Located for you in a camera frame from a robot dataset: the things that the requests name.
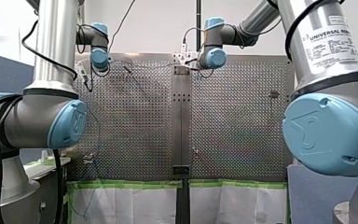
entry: black strip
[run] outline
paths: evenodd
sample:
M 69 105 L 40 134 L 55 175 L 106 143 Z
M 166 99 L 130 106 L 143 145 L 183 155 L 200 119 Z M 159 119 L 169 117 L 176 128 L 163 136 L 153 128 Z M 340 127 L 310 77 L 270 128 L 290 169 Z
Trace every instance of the black strip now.
M 237 27 L 235 27 L 234 25 L 231 24 L 227 24 L 227 26 L 231 27 L 234 30 L 234 39 L 231 42 L 231 45 L 235 45 L 235 41 L 237 40 L 237 35 L 238 35 L 238 30 Z
M 0 120 L 2 118 L 2 116 L 5 114 L 5 111 L 7 110 L 7 108 L 10 106 L 11 102 L 6 102 L 4 103 L 1 108 L 0 108 Z M 5 133 L 5 125 L 2 127 L 2 137 L 1 137 L 1 143 L 8 148 L 15 148 L 13 147 L 7 140 L 7 136 Z
M 23 92 L 24 95 L 53 95 L 53 96 L 63 96 L 67 98 L 72 98 L 77 100 L 79 98 L 79 95 L 69 92 L 69 91 L 59 91 L 59 90 L 53 90 L 53 89 L 26 89 Z
M 349 73 L 347 75 L 341 75 L 341 76 L 337 76 L 337 77 L 330 77 L 330 78 L 324 79 L 322 81 L 310 84 L 298 91 L 293 92 L 293 94 L 291 95 L 291 100 L 294 101 L 296 98 L 298 98 L 304 94 L 321 91 L 326 88 L 335 87 L 335 86 L 350 83 L 350 82 L 358 82 L 358 72 Z
M 204 47 L 217 47 L 217 48 L 222 48 L 223 45 L 214 45 L 214 44 L 210 44 L 210 45 L 204 45 Z
M 2 160 L 13 158 L 20 155 L 20 151 L 18 149 L 11 150 L 9 152 L 4 152 L 1 154 Z
M 267 0 L 269 2 L 269 4 L 272 6 L 272 7 L 275 7 L 275 9 L 278 9 L 278 5 L 275 4 L 274 2 L 272 2 L 272 0 Z
M 201 0 L 196 0 L 197 4 L 196 4 L 196 26 L 197 28 L 199 28 L 197 30 L 197 51 L 200 51 L 201 49 Z

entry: pegboard panel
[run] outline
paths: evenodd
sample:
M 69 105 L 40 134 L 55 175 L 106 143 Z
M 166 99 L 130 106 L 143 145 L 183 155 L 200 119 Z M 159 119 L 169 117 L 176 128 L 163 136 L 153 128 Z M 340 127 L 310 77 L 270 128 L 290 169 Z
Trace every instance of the pegboard panel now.
M 131 60 L 112 55 L 117 57 L 120 61 L 111 63 L 108 76 L 94 76 L 93 92 L 76 82 L 89 115 L 69 176 L 170 179 L 171 57 L 150 54 Z M 95 164 L 84 163 L 91 153 Z
M 76 82 L 89 115 L 69 177 L 172 179 L 172 58 L 112 58 L 119 61 L 94 76 L 93 92 Z M 230 56 L 209 78 L 193 74 L 191 178 L 282 181 L 291 156 L 281 124 L 293 87 L 292 65 L 279 56 Z M 95 164 L 84 162 L 91 153 Z
M 293 82 L 285 57 L 231 56 L 211 77 L 193 76 L 191 178 L 282 181 L 291 162 L 282 119 Z

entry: metal frame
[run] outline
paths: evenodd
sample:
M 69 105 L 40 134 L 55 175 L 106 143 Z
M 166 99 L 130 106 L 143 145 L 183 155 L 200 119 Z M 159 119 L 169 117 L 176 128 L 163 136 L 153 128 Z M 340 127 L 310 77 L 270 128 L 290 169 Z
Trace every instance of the metal frame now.
M 85 59 L 88 57 L 88 55 L 79 56 L 77 60 Z M 194 101 L 197 99 L 197 97 L 194 95 L 194 88 L 195 88 L 195 76 L 196 74 L 191 74 L 190 71 L 182 66 L 175 65 L 170 69 L 166 69 L 163 72 L 163 75 L 158 70 L 147 70 L 144 71 L 144 74 L 137 74 L 137 72 L 142 72 L 142 67 L 137 67 L 131 63 L 141 63 L 141 66 L 147 64 L 148 66 L 159 66 L 169 63 L 178 63 L 177 58 L 174 58 L 171 54 L 111 54 L 111 58 L 114 60 L 121 60 L 126 61 L 126 64 L 128 67 L 132 70 L 134 70 L 134 76 L 135 77 L 147 77 L 152 79 L 153 81 L 158 81 L 159 78 L 163 78 L 163 85 L 166 85 L 165 88 L 168 88 L 167 91 L 163 94 L 167 94 L 164 98 L 163 104 L 166 104 L 166 106 L 169 108 L 170 111 L 170 124 L 167 126 L 170 128 L 169 133 L 169 146 L 170 148 L 170 156 L 171 156 L 171 166 L 170 171 L 167 170 L 166 164 L 164 163 L 163 167 L 161 169 L 166 171 L 166 175 L 160 178 L 150 178 L 145 176 L 138 176 L 133 177 L 131 175 L 130 178 L 126 176 L 117 176 L 117 178 L 125 178 L 125 179 L 131 179 L 131 180 L 166 180 L 169 179 L 177 179 L 182 180 L 182 187 L 177 190 L 177 224 L 188 224 L 190 223 L 190 203 L 189 203 L 189 184 L 188 180 L 192 178 L 191 175 L 191 163 L 192 163 L 192 151 L 193 148 L 191 148 L 191 144 L 193 141 L 193 135 L 192 135 L 192 125 L 193 125 L 193 116 L 194 113 Z M 262 63 L 269 63 L 269 64 L 276 64 L 279 63 L 281 66 L 287 66 L 287 73 L 285 74 L 285 88 L 284 88 L 284 95 L 281 93 L 281 97 L 284 97 L 285 105 L 289 102 L 289 95 L 293 91 L 294 88 L 294 70 L 287 59 L 283 56 L 229 56 L 228 61 L 230 63 L 259 63 L 260 66 L 263 66 Z M 92 102 L 93 97 L 96 97 L 99 99 L 99 101 L 103 101 L 104 104 L 112 104 L 108 102 L 112 102 L 117 100 L 118 98 L 109 98 L 112 97 L 112 92 L 110 89 L 117 88 L 117 83 L 115 81 L 119 81 L 117 77 L 121 76 L 120 72 L 123 72 L 124 70 L 119 70 L 116 67 L 113 67 L 113 70 L 110 74 L 111 77 L 105 77 L 104 79 L 98 78 L 94 85 L 95 88 L 97 88 L 97 91 L 94 93 L 88 93 L 84 90 L 83 84 L 81 81 L 78 81 L 76 83 L 77 89 L 81 91 L 80 95 L 81 98 L 86 99 L 86 101 L 90 102 L 91 105 L 95 105 Z M 106 82 L 109 84 L 108 86 L 104 86 L 103 82 Z M 152 91 L 154 88 L 153 83 L 149 82 L 142 82 L 138 83 L 139 85 L 143 87 L 147 87 L 150 89 L 147 89 L 148 91 Z M 136 83 L 133 83 L 133 85 L 129 84 L 129 89 L 126 91 L 131 92 L 135 95 L 135 97 L 140 96 L 137 95 L 137 87 L 138 85 Z M 129 105 L 131 104 L 147 104 L 147 102 L 143 102 L 142 100 L 139 101 L 130 101 L 128 102 Z M 96 133 L 95 127 L 92 127 L 93 124 L 91 124 L 91 127 L 89 129 L 89 132 Z M 81 147 L 85 149 L 81 149 L 80 153 L 90 153 L 92 150 L 90 148 L 94 148 L 97 145 L 97 141 L 95 139 L 95 135 L 88 135 L 86 134 L 86 139 L 91 140 L 92 142 L 89 143 L 83 143 Z M 283 149 L 283 163 L 284 164 L 290 164 L 292 162 L 292 156 L 290 152 L 287 150 L 287 148 Z M 126 150 L 123 153 L 132 153 L 129 150 Z M 74 161 L 74 164 L 77 166 L 77 169 L 79 167 L 80 162 L 83 161 Z M 129 172 L 133 172 L 135 170 L 125 170 L 128 166 L 125 166 L 123 169 L 122 174 L 129 174 Z M 277 178 L 264 178 L 262 176 L 243 176 L 238 178 L 237 176 L 204 176 L 203 178 L 235 178 L 235 179 L 252 179 L 252 180 L 265 180 L 265 181 L 283 181 L 285 179 L 285 176 L 279 176 Z
M 182 181 L 177 190 L 176 224 L 190 223 L 190 126 L 191 126 L 191 81 L 188 68 L 176 65 L 172 70 L 172 154 L 173 176 Z

